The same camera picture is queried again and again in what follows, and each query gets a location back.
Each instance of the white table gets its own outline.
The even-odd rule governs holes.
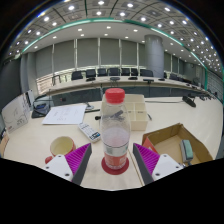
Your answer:
[[[145,101],[181,101],[181,97],[146,98]],[[102,141],[92,144],[89,159],[81,186],[93,189],[131,189],[144,185],[137,162],[132,153],[133,143],[141,144],[144,133],[182,123],[209,150],[213,159],[219,149],[222,134],[223,112],[218,100],[202,101],[195,99],[196,108],[185,102],[181,103],[146,103],[147,112],[152,117],[145,131],[132,131],[129,141],[129,168],[117,176],[107,174],[101,167],[104,156]],[[100,109],[101,102],[91,102],[95,109]],[[100,112],[86,113],[83,122],[99,131],[99,121],[95,116]],[[10,134],[4,158],[31,164],[42,168],[45,158],[50,156],[50,144],[59,136],[70,136],[78,146],[88,143],[88,139],[77,125],[42,125],[43,118],[30,119],[29,123]]]

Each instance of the ceiling light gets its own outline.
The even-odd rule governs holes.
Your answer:
[[[49,17],[45,17],[44,21],[47,22],[49,20]]]
[[[69,10],[73,10],[75,7],[73,5],[69,6],[68,9]]]

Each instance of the paper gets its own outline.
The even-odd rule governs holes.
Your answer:
[[[52,107],[42,124],[80,124],[86,105]]]

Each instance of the desk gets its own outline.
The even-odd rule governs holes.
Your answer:
[[[193,89],[191,86],[187,86],[184,82],[179,82],[171,79],[165,79],[165,81],[159,81],[159,78],[154,77],[141,77],[138,76],[138,80],[128,80],[129,77],[127,76],[120,76],[120,80],[117,81],[119,86],[126,87],[126,86],[147,86],[149,85],[148,82],[143,81],[143,79],[151,79],[154,80],[150,84],[152,87],[172,87],[172,88],[182,88],[188,90],[194,90],[196,92],[202,92],[210,94],[209,92],[205,91],[204,89],[201,90],[200,87],[194,86]],[[86,82],[85,79],[78,79],[69,82],[59,83],[50,88],[50,91],[46,91],[47,95],[57,95],[62,93],[67,93],[71,91],[78,91],[78,90],[86,90],[92,88],[101,88],[101,87],[111,87],[111,80],[110,76],[108,77],[96,77],[95,81]]]
[[[145,101],[181,101],[181,97],[145,98]],[[132,153],[133,143],[141,144],[142,135],[151,131],[182,123],[209,150],[213,159],[219,149],[222,134],[223,112],[218,100],[202,101],[195,99],[196,108],[185,102],[181,103],[146,103],[149,120],[145,131],[132,131],[129,141],[129,168],[118,176],[109,175],[101,167],[104,156],[102,141],[92,144],[90,156],[81,186],[93,189],[131,189],[144,185],[137,162]],[[95,109],[100,109],[101,101],[91,102]],[[94,119],[99,112],[86,113],[83,122],[99,131],[99,121]],[[70,136],[78,146],[88,143],[88,139],[77,125],[42,125],[43,118],[30,119],[29,123],[10,134],[4,158],[31,164],[42,168],[46,157],[50,156],[50,144],[59,136]]]

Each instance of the office chair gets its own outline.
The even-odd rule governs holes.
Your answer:
[[[107,74],[107,70],[105,68],[98,68],[97,69],[97,76],[101,77],[101,76],[108,76]]]
[[[170,74],[170,78],[169,79],[178,81],[177,75],[175,75],[173,73]]]
[[[154,77],[153,72],[151,70],[147,70],[147,69],[140,69],[140,76]]]
[[[96,77],[96,70],[95,69],[88,69],[86,70],[86,78]]]
[[[72,73],[71,80],[83,79],[81,71],[75,71]]]
[[[109,68],[109,76],[120,76],[119,68]]]
[[[183,82],[183,78],[177,77],[178,81]]]
[[[130,76],[129,68],[121,68],[121,76]]]
[[[138,69],[137,68],[131,68],[131,76],[138,76]]]

